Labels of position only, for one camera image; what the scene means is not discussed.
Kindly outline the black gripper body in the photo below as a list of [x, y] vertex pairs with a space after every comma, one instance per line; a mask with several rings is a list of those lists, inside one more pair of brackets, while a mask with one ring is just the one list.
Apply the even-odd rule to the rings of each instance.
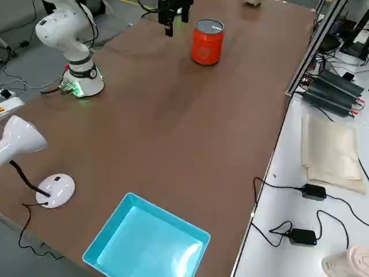
[[180, 15], [182, 11], [182, 6], [194, 4], [193, 0], [173, 0], [173, 1], [158, 1], [158, 21], [159, 23], [163, 23], [164, 19], [167, 17], [171, 17], [173, 20], [175, 16], [178, 14], [178, 10], [180, 10]]

